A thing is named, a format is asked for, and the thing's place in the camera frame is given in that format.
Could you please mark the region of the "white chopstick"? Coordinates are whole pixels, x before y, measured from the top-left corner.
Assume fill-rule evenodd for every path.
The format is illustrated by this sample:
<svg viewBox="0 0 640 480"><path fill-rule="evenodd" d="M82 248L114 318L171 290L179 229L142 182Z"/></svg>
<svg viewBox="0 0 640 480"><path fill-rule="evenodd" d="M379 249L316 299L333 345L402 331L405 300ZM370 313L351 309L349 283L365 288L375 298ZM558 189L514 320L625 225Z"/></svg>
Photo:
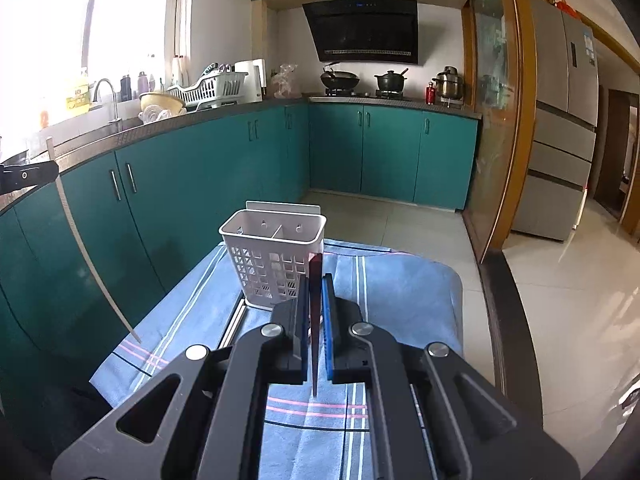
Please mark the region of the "white chopstick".
<svg viewBox="0 0 640 480"><path fill-rule="evenodd" d="M131 216L122 223L125 206L119 194L118 177L112 166L104 167L108 171L114 188L114 198L106 198L106 177L96 176L96 170L86 174L85 179L77 179L82 200L68 201L65 183L61 176L55 179L58 197L72 231L76 245L84 258L88 269L102 292L108 305L130 336L142 343L140 334L134 330L134 324L126 315L130 312L131 294L136 291L131 285L139 284L136 276L129 270L140 271L140 259L132 258L134 234L130 229Z"/></svg>

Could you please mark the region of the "dark red chopstick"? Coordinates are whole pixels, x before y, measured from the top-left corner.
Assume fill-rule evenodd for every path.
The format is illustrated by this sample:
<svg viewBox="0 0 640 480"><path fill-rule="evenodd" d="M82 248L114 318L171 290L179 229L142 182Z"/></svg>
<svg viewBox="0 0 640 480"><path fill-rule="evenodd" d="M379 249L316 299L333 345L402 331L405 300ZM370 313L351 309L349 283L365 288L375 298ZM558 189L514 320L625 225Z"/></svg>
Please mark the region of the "dark red chopstick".
<svg viewBox="0 0 640 480"><path fill-rule="evenodd" d="M321 318L322 253L314 254L309 260L309 316L311 351L311 392L318 391L319 341Z"/></svg>

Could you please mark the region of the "yellow bottle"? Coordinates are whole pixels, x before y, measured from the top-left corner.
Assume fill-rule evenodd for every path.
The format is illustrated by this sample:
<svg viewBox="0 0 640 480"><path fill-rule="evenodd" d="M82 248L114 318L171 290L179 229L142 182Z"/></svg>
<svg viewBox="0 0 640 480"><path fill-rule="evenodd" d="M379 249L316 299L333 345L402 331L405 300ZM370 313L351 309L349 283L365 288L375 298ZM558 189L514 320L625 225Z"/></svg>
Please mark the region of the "yellow bottle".
<svg viewBox="0 0 640 480"><path fill-rule="evenodd" d="M91 107L92 97L88 70L81 67L78 83L73 92L66 98L66 108L74 116L88 113Z"/></svg>

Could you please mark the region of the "teal lower cabinets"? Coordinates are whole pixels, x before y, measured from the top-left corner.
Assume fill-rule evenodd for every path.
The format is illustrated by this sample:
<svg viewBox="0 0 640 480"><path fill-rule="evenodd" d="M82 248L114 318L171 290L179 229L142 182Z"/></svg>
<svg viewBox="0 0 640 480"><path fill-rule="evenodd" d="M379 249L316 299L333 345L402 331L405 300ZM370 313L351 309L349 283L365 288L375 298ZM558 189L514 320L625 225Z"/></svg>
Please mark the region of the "teal lower cabinets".
<svg viewBox="0 0 640 480"><path fill-rule="evenodd" d="M132 324L140 322L220 240L249 200L295 202L336 191L460 210L480 122L470 115L381 104L262 103L165 120L93 142L62 177L68 201L91 168L118 177L131 216ZM126 328L76 245L55 183L1 211L1 289L17 326L40 351L88 378Z"/></svg>

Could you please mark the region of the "chrome sink faucet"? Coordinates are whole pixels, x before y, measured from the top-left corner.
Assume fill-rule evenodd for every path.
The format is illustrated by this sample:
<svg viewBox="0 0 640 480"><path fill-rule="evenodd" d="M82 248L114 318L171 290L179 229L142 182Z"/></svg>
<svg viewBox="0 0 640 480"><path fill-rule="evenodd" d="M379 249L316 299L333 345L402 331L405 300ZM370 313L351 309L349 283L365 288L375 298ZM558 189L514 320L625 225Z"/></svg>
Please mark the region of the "chrome sink faucet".
<svg viewBox="0 0 640 480"><path fill-rule="evenodd" d="M120 121L117 92L108 78L103 77L94 84L92 102L110 111L110 122Z"/></svg>

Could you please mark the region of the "yellow bowl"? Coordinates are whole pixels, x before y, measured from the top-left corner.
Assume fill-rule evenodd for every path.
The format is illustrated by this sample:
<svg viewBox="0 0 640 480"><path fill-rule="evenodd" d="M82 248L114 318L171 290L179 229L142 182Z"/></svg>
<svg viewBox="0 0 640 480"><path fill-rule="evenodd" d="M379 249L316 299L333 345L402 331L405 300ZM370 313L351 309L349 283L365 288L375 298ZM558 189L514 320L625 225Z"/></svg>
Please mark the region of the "yellow bowl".
<svg viewBox="0 0 640 480"><path fill-rule="evenodd" d="M139 100L142 110L150 105L157 105L162 110L170 110L173 115L178 115L186 107L182 99L167 92L144 92L140 94Z"/></svg>

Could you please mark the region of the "white dish rack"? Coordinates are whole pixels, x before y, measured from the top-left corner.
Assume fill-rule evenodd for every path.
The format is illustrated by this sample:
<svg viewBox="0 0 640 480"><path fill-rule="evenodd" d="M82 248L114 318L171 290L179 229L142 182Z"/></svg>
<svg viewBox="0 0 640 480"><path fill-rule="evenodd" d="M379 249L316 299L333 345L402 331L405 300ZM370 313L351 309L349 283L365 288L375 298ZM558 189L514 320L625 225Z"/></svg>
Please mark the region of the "white dish rack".
<svg viewBox="0 0 640 480"><path fill-rule="evenodd" d="M235 70L217 70L214 68L203 74L190 87L175 84L166 92L181 100L187 110L205 110L239 102L243 94L247 72Z"/></svg>

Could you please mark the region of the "white electric kettle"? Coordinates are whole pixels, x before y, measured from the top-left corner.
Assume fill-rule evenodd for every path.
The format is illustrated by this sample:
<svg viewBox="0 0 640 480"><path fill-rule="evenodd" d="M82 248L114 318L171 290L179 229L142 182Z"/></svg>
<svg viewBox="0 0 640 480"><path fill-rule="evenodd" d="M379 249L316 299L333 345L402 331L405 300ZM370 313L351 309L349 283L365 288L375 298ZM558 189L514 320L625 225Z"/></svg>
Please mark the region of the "white electric kettle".
<svg viewBox="0 0 640 480"><path fill-rule="evenodd" d="M234 70L237 73L246 73L240 93L240 102L242 104L262 102L265 99L267 89L265 60L255 58L254 60L236 62Z"/></svg>

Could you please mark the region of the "clear plastic bag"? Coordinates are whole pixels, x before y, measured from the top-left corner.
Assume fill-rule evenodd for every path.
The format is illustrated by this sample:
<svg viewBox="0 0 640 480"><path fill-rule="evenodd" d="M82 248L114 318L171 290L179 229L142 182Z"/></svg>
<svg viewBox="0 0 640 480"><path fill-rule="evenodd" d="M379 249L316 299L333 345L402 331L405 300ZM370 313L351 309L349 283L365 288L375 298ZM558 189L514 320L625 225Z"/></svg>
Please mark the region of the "clear plastic bag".
<svg viewBox="0 0 640 480"><path fill-rule="evenodd" d="M297 78L297 65L281 64L271 77L271 93L275 99L298 99L302 96Z"/></svg>

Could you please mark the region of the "black wok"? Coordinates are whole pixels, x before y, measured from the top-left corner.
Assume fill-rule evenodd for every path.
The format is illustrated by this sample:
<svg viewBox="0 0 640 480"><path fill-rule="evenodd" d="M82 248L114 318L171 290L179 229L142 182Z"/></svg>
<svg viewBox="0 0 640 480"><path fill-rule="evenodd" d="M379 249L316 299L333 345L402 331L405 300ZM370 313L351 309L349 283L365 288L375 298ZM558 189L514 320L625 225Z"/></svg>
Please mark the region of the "black wok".
<svg viewBox="0 0 640 480"><path fill-rule="evenodd" d="M322 84L329 91L352 91L360 83L360 78L351 72L344 70L334 70L335 62L323 66L323 72L320 76Z"/></svg>

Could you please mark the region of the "black cooking pot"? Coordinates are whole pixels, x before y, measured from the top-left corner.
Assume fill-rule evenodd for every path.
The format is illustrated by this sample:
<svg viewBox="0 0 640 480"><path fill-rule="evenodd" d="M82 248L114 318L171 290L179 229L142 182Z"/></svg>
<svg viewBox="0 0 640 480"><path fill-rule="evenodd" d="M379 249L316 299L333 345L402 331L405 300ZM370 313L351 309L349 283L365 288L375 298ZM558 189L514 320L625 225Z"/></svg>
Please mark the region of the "black cooking pot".
<svg viewBox="0 0 640 480"><path fill-rule="evenodd" d="M375 75L378 90L382 92L403 92L406 80L405 73L407 72L408 70L403 70L401 73L388 70L385 74Z"/></svg>

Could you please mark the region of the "red canister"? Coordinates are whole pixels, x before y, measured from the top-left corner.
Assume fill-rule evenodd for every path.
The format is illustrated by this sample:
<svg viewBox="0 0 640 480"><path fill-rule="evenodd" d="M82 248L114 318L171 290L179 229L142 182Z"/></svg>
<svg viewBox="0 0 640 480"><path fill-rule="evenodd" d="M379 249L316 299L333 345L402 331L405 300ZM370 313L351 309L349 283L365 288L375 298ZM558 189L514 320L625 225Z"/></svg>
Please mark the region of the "red canister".
<svg viewBox="0 0 640 480"><path fill-rule="evenodd" d="M430 105L436 102L436 87L434 81L430 81L425 88L425 102Z"/></svg>

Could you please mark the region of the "stainless steel pot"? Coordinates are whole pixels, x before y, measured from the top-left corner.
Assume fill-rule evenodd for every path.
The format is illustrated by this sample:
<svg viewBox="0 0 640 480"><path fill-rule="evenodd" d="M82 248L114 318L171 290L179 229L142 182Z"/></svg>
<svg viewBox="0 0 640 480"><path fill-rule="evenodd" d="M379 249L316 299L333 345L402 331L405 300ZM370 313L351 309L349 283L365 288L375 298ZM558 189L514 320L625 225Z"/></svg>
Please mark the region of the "stainless steel pot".
<svg viewBox="0 0 640 480"><path fill-rule="evenodd" d="M464 92L464 79L454 66L447 65L433 79L436 94L441 100L461 101Z"/></svg>

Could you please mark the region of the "black range hood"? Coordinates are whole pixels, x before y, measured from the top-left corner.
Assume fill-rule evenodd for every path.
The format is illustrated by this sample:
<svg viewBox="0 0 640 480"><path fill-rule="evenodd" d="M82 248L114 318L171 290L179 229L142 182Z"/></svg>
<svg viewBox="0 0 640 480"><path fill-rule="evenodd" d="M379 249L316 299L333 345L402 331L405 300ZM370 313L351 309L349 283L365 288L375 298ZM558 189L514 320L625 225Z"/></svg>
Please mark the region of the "black range hood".
<svg viewBox="0 0 640 480"><path fill-rule="evenodd" d="M419 61L416 0L326 0L303 10L322 63Z"/></svg>

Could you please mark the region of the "wooden glass sliding door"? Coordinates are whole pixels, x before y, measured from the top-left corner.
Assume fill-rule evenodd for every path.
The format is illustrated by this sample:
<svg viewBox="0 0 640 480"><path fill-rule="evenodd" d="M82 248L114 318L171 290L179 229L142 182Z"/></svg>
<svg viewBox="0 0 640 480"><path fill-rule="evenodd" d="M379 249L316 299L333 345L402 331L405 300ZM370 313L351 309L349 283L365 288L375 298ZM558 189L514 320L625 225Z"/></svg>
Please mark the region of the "wooden glass sliding door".
<svg viewBox="0 0 640 480"><path fill-rule="evenodd" d="M463 220L482 263L502 248L524 190L536 116L536 39L529 0L468 0L462 23L468 100L482 116Z"/></svg>

